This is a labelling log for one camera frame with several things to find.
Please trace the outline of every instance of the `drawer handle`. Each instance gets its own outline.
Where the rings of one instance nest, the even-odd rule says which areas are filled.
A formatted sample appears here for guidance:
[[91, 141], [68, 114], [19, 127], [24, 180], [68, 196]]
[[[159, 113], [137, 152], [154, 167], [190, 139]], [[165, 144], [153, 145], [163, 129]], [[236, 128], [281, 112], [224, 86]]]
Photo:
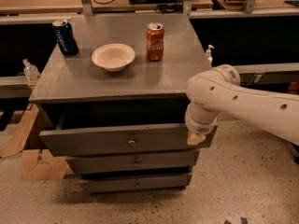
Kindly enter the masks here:
[[128, 142], [128, 145], [129, 145], [129, 146], [135, 146], [135, 145], [136, 145], [136, 141], [135, 141], [133, 138], [131, 138], [131, 139], [129, 140], [129, 142]]

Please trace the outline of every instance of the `plastic bottle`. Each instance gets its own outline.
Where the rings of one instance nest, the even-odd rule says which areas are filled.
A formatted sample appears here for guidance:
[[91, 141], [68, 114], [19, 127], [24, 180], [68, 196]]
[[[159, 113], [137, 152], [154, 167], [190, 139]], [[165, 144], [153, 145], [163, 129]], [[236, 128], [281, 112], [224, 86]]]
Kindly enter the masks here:
[[22, 62], [25, 65], [24, 74], [26, 75], [26, 77], [29, 81], [29, 84], [37, 83], [37, 81], [40, 77], [40, 73], [39, 73], [37, 67], [33, 64], [30, 64], [27, 59], [22, 60]]
[[208, 59], [210, 64], [212, 64], [212, 62], [213, 62], [212, 50], [211, 49], [214, 49], [214, 47], [212, 45], [208, 45], [207, 50], [206, 50], [206, 56], [207, 56], [207, 59]]

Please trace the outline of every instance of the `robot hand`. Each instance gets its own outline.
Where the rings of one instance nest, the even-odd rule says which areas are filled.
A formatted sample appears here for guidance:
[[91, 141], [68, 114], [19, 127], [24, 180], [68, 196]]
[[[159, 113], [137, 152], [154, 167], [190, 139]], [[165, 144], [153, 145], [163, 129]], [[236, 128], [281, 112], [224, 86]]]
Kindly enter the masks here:
[[192, 77], [186, 87], [191, 101], [185, 116], [188, 129], [208, 134], [224, 112], [299, 146], [299, 96], [239, 84], [240, 75], [227, 64]]

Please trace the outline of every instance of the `bowl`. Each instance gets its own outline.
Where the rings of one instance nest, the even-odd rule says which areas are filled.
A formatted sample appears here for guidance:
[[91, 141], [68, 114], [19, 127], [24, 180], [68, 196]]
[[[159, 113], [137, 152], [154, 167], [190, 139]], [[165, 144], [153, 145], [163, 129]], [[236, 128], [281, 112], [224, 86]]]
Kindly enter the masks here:
[[135, 58], [134, 50], [124, 44], [112, 43], [104, 45], [93, 52], [95, 65], [110, 72], [118, 72], [125, 68]]

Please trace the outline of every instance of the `concrete floor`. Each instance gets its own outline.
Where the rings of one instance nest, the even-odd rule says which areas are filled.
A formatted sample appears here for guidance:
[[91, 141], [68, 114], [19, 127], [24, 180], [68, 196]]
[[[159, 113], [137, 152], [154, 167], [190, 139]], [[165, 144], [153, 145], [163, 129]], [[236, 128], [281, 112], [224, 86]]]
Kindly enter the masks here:
[[[0, 153], [20, 115], [0, 132]], [[243, 121], [220, 116], [185, 190], [89, 195], [72, 175], [23, 182], [21, 153], [0, 160], [0, 223], [299, 223], [299, 165], [293, 147]]]

